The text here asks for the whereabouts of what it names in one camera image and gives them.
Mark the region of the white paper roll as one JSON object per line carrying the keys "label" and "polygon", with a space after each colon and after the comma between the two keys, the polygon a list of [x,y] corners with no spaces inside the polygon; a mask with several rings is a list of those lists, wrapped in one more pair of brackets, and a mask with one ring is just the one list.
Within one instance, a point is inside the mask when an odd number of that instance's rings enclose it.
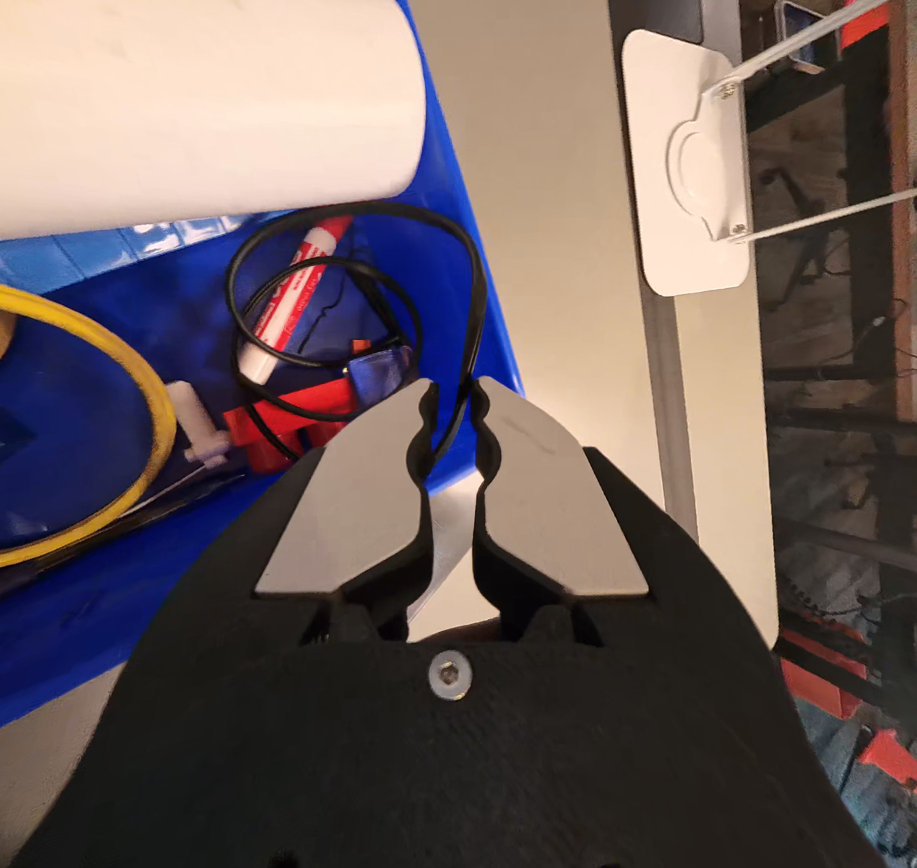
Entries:
{"label": "white paper roll", "polygon": [[2,239],[386,198],[427,92],[396,0],[1,0]]}

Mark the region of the white monitor stand base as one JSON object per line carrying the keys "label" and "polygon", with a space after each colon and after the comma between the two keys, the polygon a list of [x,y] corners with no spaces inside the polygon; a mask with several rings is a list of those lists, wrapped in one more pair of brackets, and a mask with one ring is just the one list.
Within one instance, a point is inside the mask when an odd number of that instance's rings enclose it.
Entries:
{"label": "white monitor stand base", "polygon": [[751,265],[741,83],[722,53],[646,29],[622,71],[648,286],[678,297],[740,286]]}

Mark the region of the yellow tape roll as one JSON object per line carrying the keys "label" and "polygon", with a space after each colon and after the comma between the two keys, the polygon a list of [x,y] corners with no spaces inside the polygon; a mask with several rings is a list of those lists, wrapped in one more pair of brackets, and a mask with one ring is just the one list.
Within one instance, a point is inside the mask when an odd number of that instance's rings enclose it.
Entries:
{"label": "yellow tape roll", "polygon": [[135,482],[107,506],[72,527],[38,541],[3,551],[1,567],[34,561],[48,553],[68,549],[94,536],[138,502],[157,478],[174,446],[177,419],[166,386],[152,366],[120,337],[89,317],[40,295],[7,286],[1,287],[1,308],[30,320],[56,327],[95,347],[121,366],[144,399],[151,420],[149,458]]}

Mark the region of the blue plastic bin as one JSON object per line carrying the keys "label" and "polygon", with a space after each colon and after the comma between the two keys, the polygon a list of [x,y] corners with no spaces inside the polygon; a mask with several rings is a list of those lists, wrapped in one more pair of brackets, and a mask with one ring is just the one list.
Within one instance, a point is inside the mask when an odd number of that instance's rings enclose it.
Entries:
{"label": "blue plastic bin", "polygon": [[[348,378],[355,338],[369,334],[373,352],[415,334],[411,363],[436,383],[435,434],[457,435],[434,468],[436,486],[466,473],[469,423],[452,426],[457,393],[469,382],[469,320],[482,345],[477,372],[518,390],[505,325],[486,297],[473,305],[472,277],[489,278],[477,247],[474,217],[426,56],[406,0],[396,0],[415,34],[427,92],[421,160],[409,187],[393,196],[342,202],[355,212],[350,231],[330,259],[306,314],[334,303],[313,333],[304,372],[326,380],[345,410],[360,414]],[[75,233],[2,239],[6,257],[29,258],[2,286],[57,302],[107,328],[136,350],[166,385],[187,381],[219,423],[241,409],[235,378],[237,321],[260,289],[277,281],[294,250],[323,212],[304,207],[219,215]],[[21,317],[2,360],[2,552],[66,530],[107,506],[143,471],[151,420],[136,385],[121,366],[62,330]],[[146,491],[162,491],[164,474],[184,480],[198,469],[184,444]],[[123,663],[177,580],[205,546],[275,480],[223,473],[219,485],[184,484],[170,493],[152,525],[121,532],[119,518],[72,547],[2,568],[2,587],[38,563],[30,585],[2,592],[2,725]]]}

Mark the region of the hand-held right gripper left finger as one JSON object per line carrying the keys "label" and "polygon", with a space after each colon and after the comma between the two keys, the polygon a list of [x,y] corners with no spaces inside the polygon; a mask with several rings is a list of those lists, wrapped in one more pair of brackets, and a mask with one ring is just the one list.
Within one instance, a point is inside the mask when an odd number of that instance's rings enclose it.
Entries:
{"label": "hand-held right gripper left finger", "polygon": [[426,479],[438,386],[418,379],[325,448],[255,587],[260,596],[413,602],[434,562]]}

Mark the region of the blue translucent plastic piece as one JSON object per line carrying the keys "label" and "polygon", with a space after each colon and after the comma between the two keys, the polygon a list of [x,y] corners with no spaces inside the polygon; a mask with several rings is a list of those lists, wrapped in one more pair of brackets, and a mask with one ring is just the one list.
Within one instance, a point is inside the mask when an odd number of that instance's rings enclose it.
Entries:
{"label": "blue translucent plastic piece", "polygon": [[352,358],[346,366],[346,377],[358,408],[366,411],[412,383],[416,379],[411,367],[413,358],[414,352],[407,346]]}

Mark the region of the white stand rod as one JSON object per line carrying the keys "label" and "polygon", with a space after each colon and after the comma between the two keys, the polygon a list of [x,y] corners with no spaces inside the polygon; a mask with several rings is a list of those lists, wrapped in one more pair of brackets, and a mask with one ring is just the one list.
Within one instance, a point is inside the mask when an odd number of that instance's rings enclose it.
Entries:
{"label": "white stand rod", "polygon": [[710,101],[722,98],[724,95],[730,96],[739,85],[757,72],[890,1],[892,0],[856,0],[854,3],[838,9],[811,26],[805,27],[777,44],[764,49],[755,57],[740,63],[716,83],[706,88],[701,101],[707,104]]}
{"label": "white stand rod", "polygon": [[729,243],[729,244],[739,244],[739,243],[751,243],[757,242],[759,240],[770,239],[776,236],[782,236],[785,234],[801,232],[803,230],[813,228],[823,224],[837,223],[841,222],[846,218],[858,215],[863,212],[869,212],[878,208],[885,208],[891,205],[894,205],[899,202],[912,201],[916,198],[916,188],[911,187],[905,191],[897,191],[891,193],[890,195],[879,197],[870,201],[864,201],[853,205],[848,205],[844,208],[833,210],[830,212],[819,213],[815,216],[805,217],[798,219],[793,222],[787,222],[785,224],[776,225],[771,228],[750,232],[742,231],[739,229],[734,230],[729,235],[718,238],[715,243]]}

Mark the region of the small white plastic part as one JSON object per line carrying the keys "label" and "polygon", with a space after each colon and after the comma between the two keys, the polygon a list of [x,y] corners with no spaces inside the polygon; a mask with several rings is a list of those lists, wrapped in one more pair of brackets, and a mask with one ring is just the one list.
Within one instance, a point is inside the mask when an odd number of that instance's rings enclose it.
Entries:
{"label": "small white plastic part", "polygon": [[178,427],[188,441],[183,451],[185,460],[205,469],[223,466],[233,447],[230,432],[217,428],[189,382],[173,381],[165,389]]}

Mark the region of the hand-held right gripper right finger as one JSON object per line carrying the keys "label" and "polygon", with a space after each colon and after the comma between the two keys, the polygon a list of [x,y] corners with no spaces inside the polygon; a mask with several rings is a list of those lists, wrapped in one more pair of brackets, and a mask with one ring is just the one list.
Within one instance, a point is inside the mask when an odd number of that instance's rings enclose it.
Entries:
{"label": "hand-held right gripper right finger", "polygon": [[491,377],[471,392],[482,477],[474,576],[492,605],[648,595],[586,451],[550,414]]}

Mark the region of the red and white marker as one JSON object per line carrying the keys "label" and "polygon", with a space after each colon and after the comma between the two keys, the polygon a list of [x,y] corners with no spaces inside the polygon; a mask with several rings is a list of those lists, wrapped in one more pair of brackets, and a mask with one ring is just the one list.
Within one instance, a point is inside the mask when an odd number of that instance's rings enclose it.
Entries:
{"label": "red and white marker", "polygon": [[[291,264],[334,255],[340,239],[348,232],[352,222],[353,217],[345,215],[328,218],[315,225],[304,236]],[[253,335],[270,349],[279,353],[285,351],[325,272],[325,265],[308,266],[281,281],[271,293],[267,306],[254,325]],[[245,379],[258,385],[267,383],[278,364],[279,358],[258,345],[247,343],[240,349],[239,370]]]}

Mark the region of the black metal rack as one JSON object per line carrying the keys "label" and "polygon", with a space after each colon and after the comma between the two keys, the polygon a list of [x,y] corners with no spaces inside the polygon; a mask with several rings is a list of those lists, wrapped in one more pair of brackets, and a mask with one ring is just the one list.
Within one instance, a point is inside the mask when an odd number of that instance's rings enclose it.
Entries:
{"label": "black metal rack", "polygon": [[[915,0],[786,58],[746,102],[777,560],[793,679],[915,733]],[[817,655],[828,677],[803,670]]]}

